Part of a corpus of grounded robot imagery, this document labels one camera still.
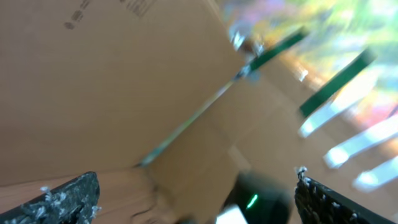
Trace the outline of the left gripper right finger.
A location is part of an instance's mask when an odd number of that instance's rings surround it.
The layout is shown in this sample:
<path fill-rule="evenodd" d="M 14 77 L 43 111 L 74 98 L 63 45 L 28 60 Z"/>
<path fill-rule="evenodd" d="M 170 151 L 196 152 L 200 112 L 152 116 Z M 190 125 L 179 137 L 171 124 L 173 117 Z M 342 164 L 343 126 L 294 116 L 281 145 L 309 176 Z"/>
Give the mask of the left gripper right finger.
<path fill-rule="evenodd" d="M 295 169 L 298 182 L 294 200 L 303 224 L 394 224 Z"/>

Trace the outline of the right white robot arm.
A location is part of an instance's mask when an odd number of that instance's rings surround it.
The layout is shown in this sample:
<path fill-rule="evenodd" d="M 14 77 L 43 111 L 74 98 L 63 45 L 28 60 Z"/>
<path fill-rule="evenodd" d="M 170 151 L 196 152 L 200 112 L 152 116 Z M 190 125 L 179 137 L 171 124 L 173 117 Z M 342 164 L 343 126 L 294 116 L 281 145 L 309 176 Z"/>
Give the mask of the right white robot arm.
<path fill-rule="evenodd" d="M 286 224 L 293 207 L 286 187 L 253 171 L 205 180 L 193 196 L 177 223 Z"/>

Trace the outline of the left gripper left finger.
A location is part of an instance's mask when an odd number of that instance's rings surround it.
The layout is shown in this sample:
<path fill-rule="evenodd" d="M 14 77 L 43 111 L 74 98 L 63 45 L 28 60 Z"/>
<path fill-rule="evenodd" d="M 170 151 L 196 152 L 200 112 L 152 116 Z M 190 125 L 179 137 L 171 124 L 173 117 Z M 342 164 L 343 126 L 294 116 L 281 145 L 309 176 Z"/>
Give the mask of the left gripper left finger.
<path fill-rule="evenodd" d="M 90 224 L 98 206 L 100 184 L 96 172 L 86 172 L 32 200 L 1 214 L 1 224 Z"/>

